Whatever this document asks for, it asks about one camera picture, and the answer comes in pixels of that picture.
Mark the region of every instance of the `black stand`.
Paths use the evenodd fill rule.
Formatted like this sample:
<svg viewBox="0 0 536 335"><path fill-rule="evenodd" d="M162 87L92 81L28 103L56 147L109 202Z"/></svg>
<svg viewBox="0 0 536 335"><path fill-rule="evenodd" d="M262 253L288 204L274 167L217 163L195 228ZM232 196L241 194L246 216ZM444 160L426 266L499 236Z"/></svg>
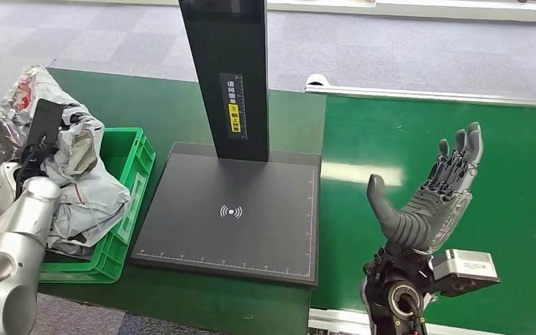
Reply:
<svg viewBox="0 0 536 335"><path fill-rule="evenodd" d="M321 158L269 150L266 1L179 3L214 147L174 143L131 261L315 287Z"/></svg>

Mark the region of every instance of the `yellow label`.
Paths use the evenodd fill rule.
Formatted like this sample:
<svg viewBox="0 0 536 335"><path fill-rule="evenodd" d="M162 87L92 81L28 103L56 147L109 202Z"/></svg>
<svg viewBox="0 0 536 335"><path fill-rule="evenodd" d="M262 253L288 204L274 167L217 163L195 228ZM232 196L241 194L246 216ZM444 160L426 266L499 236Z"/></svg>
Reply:
<svg viewBox="0 0 536 335"><path fill-rule="evenodd" d="M239 123L239 107L232 103L228 104L229 119L231 120L231 131L233 133L241 132L241 124Z"/></svg>

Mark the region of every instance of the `black vertical panel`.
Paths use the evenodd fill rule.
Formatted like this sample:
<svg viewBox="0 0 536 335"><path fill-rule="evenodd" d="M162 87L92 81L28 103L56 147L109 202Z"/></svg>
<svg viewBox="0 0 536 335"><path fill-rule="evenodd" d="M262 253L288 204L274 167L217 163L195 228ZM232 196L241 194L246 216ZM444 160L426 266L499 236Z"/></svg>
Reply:
<svg viewBox="0 0 536 335"><path fill-rule="evenodd" d="M179 5L217 156L268 161L266 0Z"/></svg>

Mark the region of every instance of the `silver robotic arm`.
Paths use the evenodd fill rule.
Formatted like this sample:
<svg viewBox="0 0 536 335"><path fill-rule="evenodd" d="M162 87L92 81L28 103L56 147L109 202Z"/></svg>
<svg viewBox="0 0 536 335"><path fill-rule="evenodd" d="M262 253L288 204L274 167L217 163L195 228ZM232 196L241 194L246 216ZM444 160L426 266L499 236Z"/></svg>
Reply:
<svg viewBox="0 0 536 335"><path fill-rule="evenodd" d="M15 165L0 174L0 205L13 199ZM60 189L47 177L32 177L0 217L0 335L27 335L36 320L36 294L46 237Z"/></svg>
<svg viewBox="0 0 536 335"><path fill-rule="evenodd" d="M360 294L372 335L425 335L422 313L435 293L456 297L499 282L488 253L452 249L432 256L472 199L470 186L484 151L479 124L457 132L450 157L446 140L439 148L428 178L400 211L385 197L380 176L368 181L366 196L387 238L363 268Z"/></svg>

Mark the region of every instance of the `gray carpet floor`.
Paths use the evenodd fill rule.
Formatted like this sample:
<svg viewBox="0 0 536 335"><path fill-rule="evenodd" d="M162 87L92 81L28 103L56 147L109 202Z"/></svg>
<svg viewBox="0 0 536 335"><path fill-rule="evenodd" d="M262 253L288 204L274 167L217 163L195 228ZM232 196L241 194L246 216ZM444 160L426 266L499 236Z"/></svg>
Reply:
<svg viewBox="0 0 536 335"><path fill-rule="evenodd" d="M332 84L536 98L536 24L270 12L269 85ZM0 100L42 64L196 80L179 9L0 1ZM40 295L34 334L210 334Z"/></svg>

